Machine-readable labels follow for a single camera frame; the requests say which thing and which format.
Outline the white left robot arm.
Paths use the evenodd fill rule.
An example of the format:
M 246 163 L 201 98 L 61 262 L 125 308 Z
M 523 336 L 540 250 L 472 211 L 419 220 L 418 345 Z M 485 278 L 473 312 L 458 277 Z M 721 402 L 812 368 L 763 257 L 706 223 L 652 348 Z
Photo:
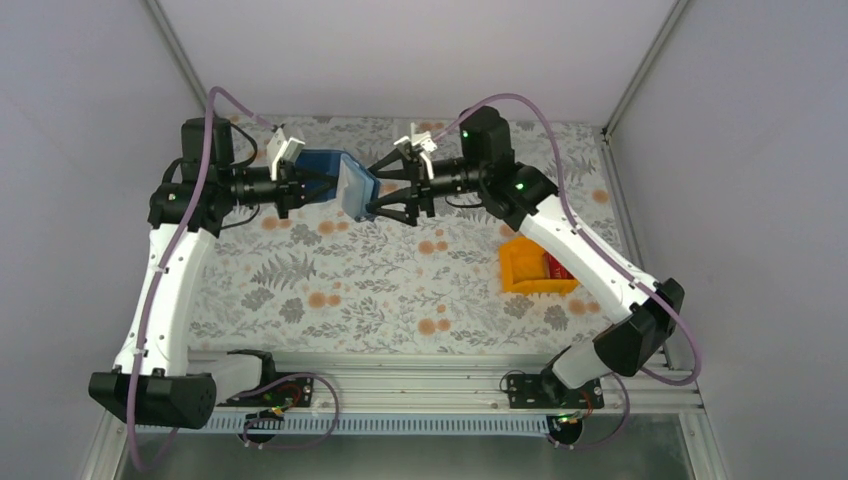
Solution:
M 238 393 L 255 405 L 277 394 L 266 352 L 236 350 L 206 371 L 191 369 L 186 339 L 204 265 L 235 207 L 271 205 L 284 218 L 328 201 L 348 156 L 308 149 L 270 171 L 237 161 L 237 129 L 226 119 L 212 121 L 203 166 L 204 121 L 185 121 L 182 154 L 150 198 L 148 271 L 132 325 L 111 369 L 93 373 L 88 384 L 90 397 L 125 423 L 196 430 Z

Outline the blue leather card holder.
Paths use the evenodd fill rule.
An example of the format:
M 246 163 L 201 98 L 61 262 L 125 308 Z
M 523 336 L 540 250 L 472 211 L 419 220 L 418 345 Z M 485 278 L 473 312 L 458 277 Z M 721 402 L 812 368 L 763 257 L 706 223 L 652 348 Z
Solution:
M 303 150 L 295 166 L 309 173 L 304 181 L 309 203 L 335 200 L 343 213 L 357 222 L 376 218 L 367 205 L 378 198 L 380 180 L 346 151 Z

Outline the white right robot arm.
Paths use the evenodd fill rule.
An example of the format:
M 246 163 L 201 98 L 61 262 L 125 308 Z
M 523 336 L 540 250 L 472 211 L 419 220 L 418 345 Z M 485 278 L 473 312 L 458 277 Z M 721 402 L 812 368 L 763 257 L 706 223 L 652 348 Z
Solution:
M 570 404 L 590 380 L 643 371 L 675 331 L 683 287 L 631 264 L 564 205 L 562 188 L 517 161 L 509 123 L 497 109 L 468 109 L 457 126 L 462 151 L 457 158 L 431 160 L 435 141 L 429 133 L 397 140 L 368 170 L 378 179 L 409 185 L 372 200 L 367 212 L 414 226 L 420 212 L 434 213 L 436 198 L 475 192 L 490 215 L 550 254 L 594 296 L 612 324 L 547 364 L 550 374 L 541 391 L 552 406 Z

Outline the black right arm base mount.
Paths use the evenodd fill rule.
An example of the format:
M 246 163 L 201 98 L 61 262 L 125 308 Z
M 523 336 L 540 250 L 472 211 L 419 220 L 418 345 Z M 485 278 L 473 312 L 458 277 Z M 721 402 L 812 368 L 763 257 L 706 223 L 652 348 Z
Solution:
M 552 374 L 510 370 L 501 377 L 499 389 L 507 396 L 511 409 L 594 410 L 605 406 L 598 379 L 570 389 Z

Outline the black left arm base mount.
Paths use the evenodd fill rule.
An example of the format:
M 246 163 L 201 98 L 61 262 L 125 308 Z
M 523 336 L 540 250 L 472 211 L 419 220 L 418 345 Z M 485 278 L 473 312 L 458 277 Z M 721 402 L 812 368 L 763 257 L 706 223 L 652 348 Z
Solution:
M 315 388 L 312 376 L 279 370 L 268 351 L 236 349 L 226 355 L 224 382 L 216 381 L 219 406 L 282 412 L 311 405 Z

